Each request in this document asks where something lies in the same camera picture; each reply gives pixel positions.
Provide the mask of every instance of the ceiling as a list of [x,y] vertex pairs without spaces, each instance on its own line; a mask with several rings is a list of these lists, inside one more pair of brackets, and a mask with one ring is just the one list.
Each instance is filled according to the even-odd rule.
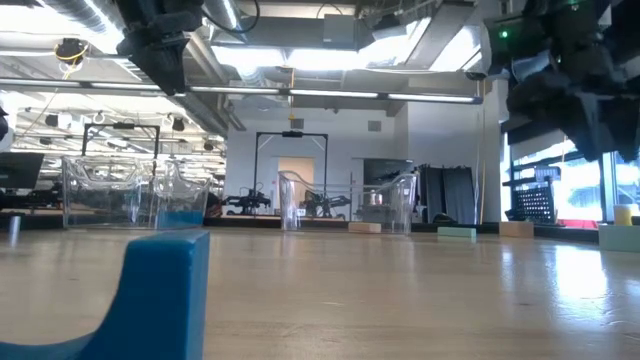
[[[114,45],[121,38],[117,29],[122,28],[122,20],[118,18],[117,12],[113,12],[110,0],[92,1],[106,15],[106,17],[98,19],[98,24],[100,21],[106,22],[105,19],[108,18],[109,23],[106,23],[108,25],[106,28],[115,29],[115,35],[113,30],[106,34],[96,32],[97,30],[94,28],[96,18],[81,19],[62,16],[53,9],[59,9],[56,7],[55,0],[34,0],[33,2],[36,1],[45,6],[15,6],[16,3],[22,3],[22,1],[0,0],[0,77],[34,79],[68,77],[69,80],[83,81],[149,82],[144,73],[133,64],[122,57],[113,56]],[[206,3],[210,3],[210,1],[222,0],[206,0]],[[412,45],[415,46],[415,50],[412,51],[420,50],[425,54],[429,53],[428,50],[432,48],[442,51],[463,26],[477,25],[477,15],[475,15],[472,2],[446,0],[445,4],[442,2],[443,0],[334,0],[334,7],[331,4],[308,0],[261,0],[262,18],[258,27],[243,38],[244,43],[238,43],[238,37],[230,37],[211,26],[203,26],[191,35],[191,41],[183,57],[187,82],[190,84],[256,86],[256,83],[248,82],[246,76],[242,76],[241,71],[237,70],[237,62],[224,64],[219,61],[219,54],[215,49],[220,46],[275,48],[282,52],[284,58],[290,59],[292,52],[300,47],[288,46],[287,39],[297,37],[296,41],[303,45],[302,48],[317,48],[317,44],[308,43],[309,39],[322,39],[322,34],[318,34],[317,31],[324,27],[323,18],[326,15],[338,14],[339,12],[347,15],[346,19],[357,18],[356,24],[364,24],[365,30],[358,32],[357,48],[373,43],[370,28],[375,25],[380,16],[402,9],[405,11],[402,15],[403,24],[412,22],[418,24],[417,21],[420,19],[429,19],[432,22],[425,22],[425,28],[422,29],[417,29],[417,25],[412,28],[415,30],[411,32],[411,38],[416,39],[415,41],[411,40],[416,43]],[[66,3],[65,6],[87,6],[86,0],[59,1],[59,3]],[[445,13],[443,9],[447,9],[446,6],[450,6],[449,3],[455,3],[454,5],[458,7],[454,6],[453,9],[462,9],[460,11],[463,14],[457,13],[457,17],[451,17],[450,19],[455,18],[456,23],[448,24],[446,29],[440,30],[441,38],[434,40],[431,37],[430,43],[426,44],[427,35],[430,34],[430,31],[435,31],[431,29],[433,22],[446,22],[445,15],[452,16],[450,14],[439,15],[439,13]],[[466,7],[460,8],[461,3],[465,3]],[[255,12],[254,6],[253,1],[239,0],[237,2],[238,11],[248,14]],[[284,34],[289,36],[282,36],[280,25],[285,26]],[[69,71],[70,67],[63,65],[53,54],[54,47],[60,44],[63,38],[68,37],[83,39],[91,45],[81,66],[74,67],[73,71]],[[276,43],[278,46],[266,46],[260,41]],[[413,54],[404,64],[391,63],[369,69],[298,69],[293,74],[291,71],[283,71],[276,66],[256,66],[254,70],[261,81],[258,86],[290,87],[293,84],[295,88],[324,90],[476,95],[476,84],[469,81],[463,73],[433,73],[428,71],[429,66],[430,64],[421,62],[421,57]],[[82,138],[79,137],[82,135],[82,126],[62,129],[50,127],[44,123],[47,115],[63,114],[62,116],[66,118],[66,114],[71,114],[76,125],[96,119],[104,121],[105,124],[126,121],[139,125],[158,125],[161,129],[161,153],[167,156],[178,154],[178,157],[181,153],[196,153],[201,155],[202,162],[215,163],[216,165],[224,164],[226,161],[223,138],[226,137],[227,131],[229,129],[245,130],[241,119],[238,119],[233,113],[234,109],[269,111],[270,109],[289,107],[293,104],[298,108],[337,111],[341,109],[386,110],[388,116],[395,116],[401,105],[390,101],[325,97],[289,99],[265,96],[226,97],[220,94],[188,94],[189,96],[184,98],[167,98],[162,94],[144,92],[132,96],[132,94],[118,93],[117,91],[67,93],[67,90],[55,88],[30,90],[22,87],[5,87],[1,90],[3,93],[0,96],[3,99],[10,99],[12,107],[18,109],[16,117],[17,144],[14,148],[46,150],[52,155],[76,154],[82,145]],[[172,130],[171,125],[175,118],[185,119],[184,131]],[[149,137],[149,134],[141,130],[129,134],[113,129],[109,132],[104,131],[108,136],[114,138],[133,137],[144,140],[145,137]],[[49,136],[52,142],[49,144],[45,140],[47,145],[43,145],[40,139],[46,136]],[[215,142],[216,149],[214,151],[204,150],[204,144],[207,140]],[[103,153],[121,151],[139,153],[144,156],[153,149],[153,143],[146,140],[128,142],[129,145],[126,149],[114,149],[105,139],[94,140],[89,143],[88,150]],[[216,168],[213,173],[224,174],[224,168]]]

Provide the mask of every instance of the yellow object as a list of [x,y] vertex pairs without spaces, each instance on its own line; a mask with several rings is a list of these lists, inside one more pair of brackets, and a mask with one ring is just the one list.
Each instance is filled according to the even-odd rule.
[[613,207],[613,216],[616,225],[631,226],[631,217],[638,211],[638,205],[616,205]]

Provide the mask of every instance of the clear plastic bin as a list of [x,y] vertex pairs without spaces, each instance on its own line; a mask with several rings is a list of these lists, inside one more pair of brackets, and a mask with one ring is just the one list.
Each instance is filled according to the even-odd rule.
[[176,161],[63,157],[64,226],[176,229],[202,226],[209,182]]
[[416,175],[381,186],[310,184],[292,171],[278,173],[283,230],[344,230],[350,222],[380,224],[383,233],[409,234]]

